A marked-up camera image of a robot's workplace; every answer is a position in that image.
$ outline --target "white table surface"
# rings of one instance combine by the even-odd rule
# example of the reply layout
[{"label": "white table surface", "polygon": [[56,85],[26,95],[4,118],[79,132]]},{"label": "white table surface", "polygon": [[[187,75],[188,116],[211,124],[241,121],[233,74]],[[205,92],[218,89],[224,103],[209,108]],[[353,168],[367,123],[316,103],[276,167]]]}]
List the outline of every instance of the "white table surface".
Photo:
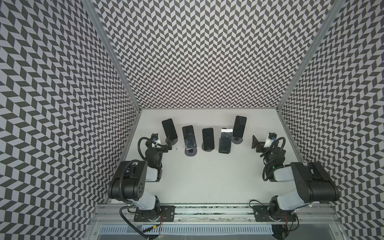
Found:
[{"label": "white table surface", "polygon": [[[243,142],[232,143],[230,154],[218,152],[222,127],[233,128],[236,115],[247,117]],[[159,182],[146,182],[146,191],[159,197],[161,203],[248,203],[256,199],[268,203],[275,195],[295,187],[294,182],[264,182],[263,161],[260,153],[251,148],[252,135],[264,141],[269,132],[285,137],[285,162],[297,162],[275,109],[156,109],[143,110],[134,133],[126,161],[141,160],[137,142],[141,137],[159,133],[164,144],[165,133],[161,121],[172,118],[178,142],[163,154],[163,173]],[[184,154],[182,127],[193,125],[197,154]],[[215,149],[202,150],[202,129],[213,127]],[[141,142],[143,155],[147,147]]]}]

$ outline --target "black and white chevron wallpaper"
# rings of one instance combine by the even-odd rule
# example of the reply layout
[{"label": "black and white chevron wallpaper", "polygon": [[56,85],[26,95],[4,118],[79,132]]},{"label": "black and white chevron wallpaper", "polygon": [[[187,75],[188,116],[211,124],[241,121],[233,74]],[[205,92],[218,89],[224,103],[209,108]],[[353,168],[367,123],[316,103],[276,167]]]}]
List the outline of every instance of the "black and white chevron wallpaper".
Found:
[{"label": "black and white chevron wallpaper", "polygon": [[384,239],[384,2],[346,2],[283,109],[307,161],[341,190],[351,239]]},{"label": "black and white chevron wallpaper", "polygon": [[79,0],[0,1],[0,239],[80,239],[135,116]]},{"label": "black and white chevron wallpaper", "polygon": [[93,0],[143,108],[275,107],[334,0]]}]

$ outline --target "smartphone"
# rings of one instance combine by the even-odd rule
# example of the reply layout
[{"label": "smartphone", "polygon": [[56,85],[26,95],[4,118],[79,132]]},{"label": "smartphone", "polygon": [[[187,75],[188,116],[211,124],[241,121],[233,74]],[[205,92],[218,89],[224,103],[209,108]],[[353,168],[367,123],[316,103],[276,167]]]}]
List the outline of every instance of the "smartphone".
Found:
[{"label": "smartphone", "polygon": [[185,149],[189,150],[189,149],[197,148],[195,132],[193,131],[192,125],[183,127],[183,136],[184,136]]},{"label": "smartphone", "polygon": [[233,129],[231,128],[221,129],[220,143],[218,145],[219,153],[229,154],[231,152],[232,133]]},{"label": "smartphone", "polygon": [[214,129],[211,127],[203,129],[203,147],[205,151],[215,149]]},{"label": "smartphone", "polygon": [[246,122],[246,117],[236,116],[235,125],[233,126],[233,137],[243,137]]},{"label": "smartphone", "polygon": [[166,138],[169,141],[173,141],[177,139],[177,133],[175,129],[175,125],[173,125],[172,118],[164,120],[161,122],[163,124],[164,132],[166,133]]}]

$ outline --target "phone screen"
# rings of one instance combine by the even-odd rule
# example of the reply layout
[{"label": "phone screen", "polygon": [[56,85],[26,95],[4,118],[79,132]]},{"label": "phone screen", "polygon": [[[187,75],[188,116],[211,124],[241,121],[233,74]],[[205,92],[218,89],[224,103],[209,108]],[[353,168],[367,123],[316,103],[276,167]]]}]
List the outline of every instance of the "phone screen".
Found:
[{"label": "phone screen", "polygon": [[235,125],[233,126],[233,137],[243,137],[246,117],[236,116]]},{"label": "phone screen", "polygon": [[177,133],[175,126],[173,125],[172,118],[164,120],[161,123],[163,124],[164,132],[166,133],[166,138],[169,137],[169,141],[177,139]]},{"label": "phone screen", "polygon": [[233,133],[233,129],[230,129],[230,128],[221,129],[220,144],[218,147],[218,152],[226,153],[226,154],[231,152],[232,133]]},{"label": "phone screen", "polygon": [[185,149],[193,149],[197,148],[195,132],[193,131],[193,126],[185,126],[183,127],[183,135],[184,135],[184,143]]},{"label": "phone screen", "polygon": [[214,129],[204,128],[203,129],[203,146],[204,150],[215,149]]}]

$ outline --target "metal corner post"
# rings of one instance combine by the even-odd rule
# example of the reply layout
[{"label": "metal corner post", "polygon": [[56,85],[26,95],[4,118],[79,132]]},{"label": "metal corner post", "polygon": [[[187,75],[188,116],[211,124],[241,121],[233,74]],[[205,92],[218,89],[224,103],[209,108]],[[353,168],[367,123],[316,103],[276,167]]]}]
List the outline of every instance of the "metal corner post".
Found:
[{"label": "metal corner post", "polygon": [[329,10],[326,18],[324,19],[324,22],[320,26],[320,29],[319,29],[317,35],[315,36],[312,44],[310,45],[310,47],[307,51],[307,54],[303,58],[303,61],[301,62],[299,68],[297,69],[295,75],[292,78],[292,81],[289,83],[287,90],[284,92],[283,97],[281,98],[279,104],[277,105],[277,110],[279,112],[284,107],[289,96],[291,96],[291,93],[293,92],[293,90],[296,88],[297,83],[299,82],[301,76],[303,75],[304,71],[308,67],[311,59],[315,55],[321,42],[327,36],[329,28],[331,27],[331,25],[335,21],[337,15],[340,13],[341,9],[343,8],[345,1],[346,0],[335,0],[334,4],[332,5],[331,9]]},{"label": "metal corner post", "polygon": [[105,51],[107,52],[109,58],[112,61],[113,66],[115,67],[115,70],[117,74],[119,75],[119,78],[121,79],[121,82],[123,86],[125,87],[127,94],[129,98],[132,101],[133,107],[136,109],[136,111],[140,111],[139,103],[136,100],[136,97],[134,93],[132,92],[132,89],[129,86],[129,82],[127,77],[124,74],[124,71],[121,67],[121,64],[116,56],[115,51],[113,50],[113,47],[111,45],[110,40],[107,37],[107,34],[105,33],[104,27],[102,26],[100,19],[95,11],[95,8],[93,6],[92,0],[81,0],[84,6],[84,10],[88,13],[89,20],[92,22],[102,44],[104,45]]}]

